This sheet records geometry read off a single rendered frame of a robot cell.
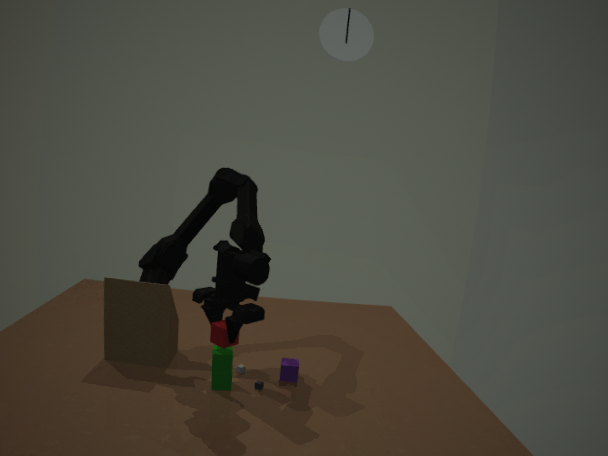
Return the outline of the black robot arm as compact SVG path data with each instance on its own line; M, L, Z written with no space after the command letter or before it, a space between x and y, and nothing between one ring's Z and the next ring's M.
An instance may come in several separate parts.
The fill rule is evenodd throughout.
M216 273L236 276L248 282L241 286L241 299L257 301L260 288L255 286L268 279L271 260L262 252L265 237L257 219L257 190L257 185L247 174L242 175L230 168L219 169L211 179L207 196L172 235L160 239L139 261L139 267L143 268L139 282L168 285L187 259L189 243L222 204L238 198L230 237L241 251L228 240L219 241L213 247L218 251Z

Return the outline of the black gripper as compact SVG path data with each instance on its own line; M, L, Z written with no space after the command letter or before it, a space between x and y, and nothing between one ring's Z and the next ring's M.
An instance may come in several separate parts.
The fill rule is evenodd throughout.
M253 303L239 304L244 301L241 299L241 286L246 283L240 278L216 273L212 281L215 282L215 288L195 289L192 301L201 303L204 299L202 308L210 325L223 320L225 308L233 311L231 316L226 317L229 343L233 344L241 326L265 320L265 312L261 306Z

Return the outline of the purple block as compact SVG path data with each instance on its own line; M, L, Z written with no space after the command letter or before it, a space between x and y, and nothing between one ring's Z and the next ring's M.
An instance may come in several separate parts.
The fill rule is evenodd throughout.
M297 383L299 359L282 358L280 381Z

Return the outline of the red block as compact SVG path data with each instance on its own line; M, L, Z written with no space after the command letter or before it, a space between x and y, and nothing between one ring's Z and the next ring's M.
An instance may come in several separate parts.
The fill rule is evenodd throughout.
M233 344L229 343L226 320L211 323L210 341L222 348L239 344L239 335Z

